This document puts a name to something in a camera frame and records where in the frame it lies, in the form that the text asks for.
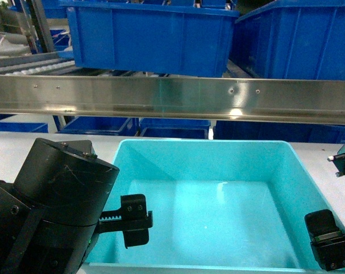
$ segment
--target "white countertop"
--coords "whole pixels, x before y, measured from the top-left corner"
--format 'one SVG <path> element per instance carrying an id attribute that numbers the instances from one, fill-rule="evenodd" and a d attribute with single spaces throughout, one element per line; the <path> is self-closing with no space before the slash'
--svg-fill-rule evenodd
<path id="1" fill-rule="evenodd" d="M 119 136 L 0 132 L 1 180 L 6 182 L 15 180 L 29 149 L 38 137 L 54 141 L 91 140 L 99 158 L 107 162 L 113 160 L 121 140 L 131 139 Z M 334 164 L 327 161 L 327 157 L 337 154 L 342 145 L 307 143 L 292 143 L 291 145 L 345 227 L 345 176 L 337 178 L 335 176 L 337 169 Z"/>

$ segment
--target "metal frame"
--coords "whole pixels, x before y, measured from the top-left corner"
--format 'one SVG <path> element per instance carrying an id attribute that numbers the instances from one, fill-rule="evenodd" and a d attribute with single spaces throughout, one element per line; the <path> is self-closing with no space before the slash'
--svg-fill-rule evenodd
<path id="1" fill-rule="evenodd" d="M 0 113 L 345 124 L 345 81 L 0 75 Z"/>

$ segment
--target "stainless steel rail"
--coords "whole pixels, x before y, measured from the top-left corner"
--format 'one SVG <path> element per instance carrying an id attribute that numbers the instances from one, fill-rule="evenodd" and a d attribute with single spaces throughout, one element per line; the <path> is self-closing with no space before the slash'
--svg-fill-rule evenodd
<path id="1" fill-rule="evenodd" d="M 345 81 L 0 75 L 0 113 L 345 124 Z"/>

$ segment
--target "black cylindrical actuator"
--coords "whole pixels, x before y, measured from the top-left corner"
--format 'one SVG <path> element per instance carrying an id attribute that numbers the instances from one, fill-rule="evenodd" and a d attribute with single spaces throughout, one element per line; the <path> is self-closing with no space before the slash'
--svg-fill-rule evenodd
<path id="1" fill-rule="evenodd" d="M 24 273 L 76 273 L 119 169 L 67 143 L 38 138 L 14 192 L 46 209 L 23 257 Z"/>

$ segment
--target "screw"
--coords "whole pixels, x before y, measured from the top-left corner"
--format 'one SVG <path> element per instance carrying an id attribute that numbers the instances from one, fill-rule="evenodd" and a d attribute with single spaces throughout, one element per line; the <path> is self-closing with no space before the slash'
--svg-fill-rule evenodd
<path id="1" fill-rule="evenodd" d="M 83 152 L 82 155 L 84 157 L 90 157 L 96 159 L 98 156 L 95 153 L 88 153 L 88 152 Z"/>
<path id="2" fill-rule="evenodd" d="M 16 205 L 14 205 L 12 208 L 11 208 L 11 210 L 10 210 L 10 212 L 11 212 L 11 214 L 13 214 L 13 215 L 16 215 L 16 214 L 18 214 L 19 213 L 19 207 Z"/>
<path id="3" fill-rule="evenodd" d="M 50 261 L 49 264 L 52 268 L 56 268 L 58 266 L 58 262 L 56 260 Z"/>

